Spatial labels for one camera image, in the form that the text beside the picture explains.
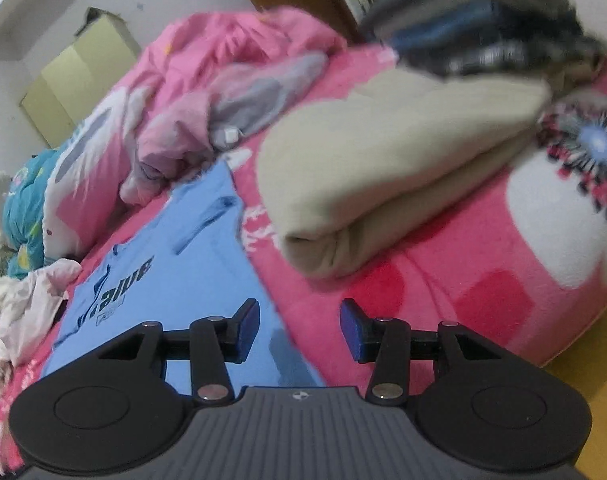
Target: screw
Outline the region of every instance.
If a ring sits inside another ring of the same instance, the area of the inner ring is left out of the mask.
[[[403,395],[403,388],[394,383],[380,383],[373,387],[373,395],[379,399],[398,399]]]
[[[228,393],[228,388],[222,384],[206,384],[205,386],[201,386],[196,392],[203,400],[221,400],[224,399]]]

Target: plaid fabric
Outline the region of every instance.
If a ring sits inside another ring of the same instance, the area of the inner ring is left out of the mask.
[[[490,46],[456,52],[455,48],[407,52],[408,65],[435,75],[464,76],[492,72],[525,72],[551,65],[588,61],[593,66],[607,59],[607,45],[596,38],[577,36],[528,41],[505,40]]]
[[[580,177],[578,191],[592,199],[607,220],[607,107],[555,105],[539,120],[539,141],[559,173]]]

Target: bed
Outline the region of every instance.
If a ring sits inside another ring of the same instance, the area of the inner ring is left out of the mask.
[[[355,85],[394,65],[382,46],[344,50],[305,98],[342,98]],[[607,74],[581,97],[607,102]],[[340,280],[307,280],[278,247],[256,184],[255,161],[267,132],[226,153],[245,210],[240,241],[286,329],[330,386],[362,390],[371,368],[358,365],[339,328],[339,304],[354,298],[371,317],[398,317],[434,330],[455,320],[542,365],[567,348],[607,306],[607,221],[533,144],[467,199],[409,234],[359,272]],[[82,262],[82,283],[115,244],[124,243],[163,208],[167,192],[136,210],[96,243]],[[74,300],[74,286],[69,290]],[[54,326],[33,359],[14,371],[0,398],[0,473],[22,460],[7,428],[16,396],[36,381],[58,333]],[[411,389],[431,370],[411,367]]]

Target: wooden floor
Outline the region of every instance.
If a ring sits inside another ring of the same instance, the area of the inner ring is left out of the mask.
[[[578,389],[590,403],[592,432],[577,466],[591,480],[607,480],[607,311],[547,370]]]

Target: stack of folded clothes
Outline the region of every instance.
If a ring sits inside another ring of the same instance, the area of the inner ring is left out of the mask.
[[[592,81],[607,45],[584,34],[568,0],[380,0],[370,32],[402,62],[438,76],[519,72],[556,91]]]

